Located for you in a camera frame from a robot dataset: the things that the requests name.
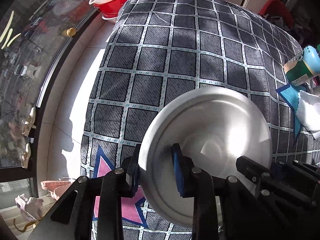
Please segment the small white bowl back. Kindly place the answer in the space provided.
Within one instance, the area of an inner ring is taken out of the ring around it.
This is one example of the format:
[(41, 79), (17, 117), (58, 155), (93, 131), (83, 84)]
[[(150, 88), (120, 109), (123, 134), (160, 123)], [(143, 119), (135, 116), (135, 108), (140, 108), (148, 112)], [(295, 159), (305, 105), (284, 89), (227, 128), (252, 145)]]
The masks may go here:
[(186, 92), (154, 118), (139, 152), (140, 184), (154, 211), (165, 220), (191, 228), (193, 200), (178, 192), (171, 147), (210, 175), (238, 178), (250, 193), (255, 185), (236, 169), (240, 156), (271, 166), (272, 140), (259, 108), (244, 95), (222, 87)]

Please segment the white towel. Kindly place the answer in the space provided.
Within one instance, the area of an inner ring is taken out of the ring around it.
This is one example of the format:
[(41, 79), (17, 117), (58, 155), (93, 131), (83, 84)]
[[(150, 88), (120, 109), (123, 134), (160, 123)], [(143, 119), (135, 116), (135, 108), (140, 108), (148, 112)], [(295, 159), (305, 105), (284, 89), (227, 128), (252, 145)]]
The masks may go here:
[(312, 134), (315, 140), (319, 139), (319, 96), (300, 90), (298, 93), (296, 117), (302, 126)]

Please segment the green bottle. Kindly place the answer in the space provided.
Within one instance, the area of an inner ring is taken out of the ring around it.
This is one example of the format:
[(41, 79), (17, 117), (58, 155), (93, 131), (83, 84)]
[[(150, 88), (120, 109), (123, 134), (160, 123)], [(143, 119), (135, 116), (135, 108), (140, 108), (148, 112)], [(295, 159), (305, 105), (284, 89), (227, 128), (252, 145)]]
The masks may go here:
[(319, 75), (319, 45), (306, 46), (302, 51), (283, 65), (285, 75), (293, 86), (300, 86)]

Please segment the checkered star tablecloth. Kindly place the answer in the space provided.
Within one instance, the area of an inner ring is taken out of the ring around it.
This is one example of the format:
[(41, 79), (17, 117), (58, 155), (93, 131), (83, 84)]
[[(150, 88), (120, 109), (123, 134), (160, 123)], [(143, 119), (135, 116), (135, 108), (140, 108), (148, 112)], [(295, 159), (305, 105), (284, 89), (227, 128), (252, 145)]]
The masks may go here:
[[(272, 161), (319, 168), (319, 139), (296, 117), (300, 90), (319, 96), (318, 76), (289, 83), (283, 65), (302, 48), (261, 16), (222, 0), (128, 0), (89, 96), (81, 174), (103, 177), (133, 156), (156, 115), (191, 90), (222, 87), (249, 98), (263, 114)], [(250, 193), (249, 239), (319, 239), (319, 204), (293, 205), (268, 191)], [(140, 184), (121, 199), (123, 239), (192, 239), (162, 218)]]

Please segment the yellow window knob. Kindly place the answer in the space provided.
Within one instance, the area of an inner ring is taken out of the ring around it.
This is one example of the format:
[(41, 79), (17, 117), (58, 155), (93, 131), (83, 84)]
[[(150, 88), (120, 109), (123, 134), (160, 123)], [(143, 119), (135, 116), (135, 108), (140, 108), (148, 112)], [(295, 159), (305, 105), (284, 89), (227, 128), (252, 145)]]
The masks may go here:
[(61, 33), (64, 37), (73, 37), (76, 35), (76, 29), (75, 28), (68, 28), (62, 31)]

